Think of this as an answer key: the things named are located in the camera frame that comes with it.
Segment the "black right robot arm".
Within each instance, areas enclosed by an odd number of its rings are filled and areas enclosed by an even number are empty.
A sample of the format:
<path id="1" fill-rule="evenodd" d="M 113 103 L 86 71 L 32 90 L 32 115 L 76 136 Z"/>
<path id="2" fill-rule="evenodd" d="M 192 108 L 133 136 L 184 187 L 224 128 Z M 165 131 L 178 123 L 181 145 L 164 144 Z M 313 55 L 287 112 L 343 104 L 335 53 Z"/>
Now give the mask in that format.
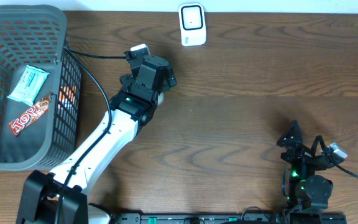
<path id="1" fill-rule="evenodd" d="M 321 136 L 315 137 L 311 147 L 305 146 L 297 120 L 291 122 L 277 146 L 286 149 L 280 157 L 291 165 L 283 175 L 282 192 L 287 197 L 288 208 L 283 210 L 282 220 L 285 223 L 321 223 L 333 183 L 315 172 L 333 166 L 328 157 L 330 148 Z"/>

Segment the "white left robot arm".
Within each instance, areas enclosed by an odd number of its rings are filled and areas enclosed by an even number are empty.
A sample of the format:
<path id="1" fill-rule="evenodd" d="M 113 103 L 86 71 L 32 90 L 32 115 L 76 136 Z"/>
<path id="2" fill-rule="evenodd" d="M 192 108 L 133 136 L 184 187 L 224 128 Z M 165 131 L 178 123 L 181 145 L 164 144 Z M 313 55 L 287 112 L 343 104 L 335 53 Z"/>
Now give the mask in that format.
<path id="1" fill-rule="evenodd" d="M 173 68 L 148 53 L 127 54 L 132 72 L 108 102 L 97 128 L 48 174 L 33 171 L 25 180 L 16 222 L 110 223 L 111 215 L 88 202 L 88 195 L 116 154 L 151 121 L 163 93 L 176 85 Z"/>

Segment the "light blue wipes packet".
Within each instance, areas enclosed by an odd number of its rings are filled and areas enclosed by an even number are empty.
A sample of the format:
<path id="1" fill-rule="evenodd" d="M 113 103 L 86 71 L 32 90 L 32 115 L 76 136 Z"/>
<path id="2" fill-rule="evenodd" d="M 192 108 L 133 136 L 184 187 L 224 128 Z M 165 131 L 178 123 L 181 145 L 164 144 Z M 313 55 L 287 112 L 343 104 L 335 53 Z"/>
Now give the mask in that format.
<path id="1" fill-rule="evenodd" d="M 17 85 L 7 97 L 32 106 L 49 75 L 50 73 L 45 70 L 27 65 Z"/>

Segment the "green lid jar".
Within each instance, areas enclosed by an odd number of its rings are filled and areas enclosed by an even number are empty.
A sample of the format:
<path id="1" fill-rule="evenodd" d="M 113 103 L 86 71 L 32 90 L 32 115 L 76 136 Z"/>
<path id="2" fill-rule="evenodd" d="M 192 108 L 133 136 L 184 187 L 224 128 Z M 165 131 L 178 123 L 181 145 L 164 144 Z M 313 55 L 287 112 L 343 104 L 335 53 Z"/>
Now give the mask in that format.
<path id="1" fill-rule="evenodd" d="M 160 106 L 164 101 L 164 92 L 158 94 L 157 98 L 157 106 Z"/>

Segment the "orange Top candy bar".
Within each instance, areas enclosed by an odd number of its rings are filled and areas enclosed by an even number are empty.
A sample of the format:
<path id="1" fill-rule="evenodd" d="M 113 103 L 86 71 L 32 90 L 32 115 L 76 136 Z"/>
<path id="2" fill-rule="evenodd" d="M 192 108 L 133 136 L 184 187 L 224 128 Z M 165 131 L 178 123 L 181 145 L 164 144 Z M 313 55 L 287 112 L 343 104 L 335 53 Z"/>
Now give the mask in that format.
<path id="1" fill-rule="evenodd" d="M 20 135 L 20 133 L 25 130 L 25 128 L 46 114 L 48 112 L 51 100 L 51 93 L 48 93 L 41 100 L 25 110 L 20 116 L 13 119 L 8 124 L 12 134 L 15 135 L 15 137 L 18 137 L 18 135 Z"/>

